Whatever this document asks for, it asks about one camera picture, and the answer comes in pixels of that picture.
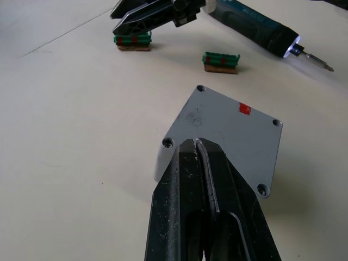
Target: white table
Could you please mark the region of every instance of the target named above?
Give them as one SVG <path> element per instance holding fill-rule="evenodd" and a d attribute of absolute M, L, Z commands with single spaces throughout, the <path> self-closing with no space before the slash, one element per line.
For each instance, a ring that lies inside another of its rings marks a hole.
<path fill-rule="evenodd" d="M 243 3 L 335 72 L 277 59 L 205 14 L 154 30 L 151 52 L 120 52 L 112 0 L 0 2 L 1 260 L 143 260 L 157 149 L 198 84 L 284 124 L 261 202 L 282 259 L 346 259 L 348 12 Z M 240 54 L 240 73 L 204 72 L 205 51 Z"/>

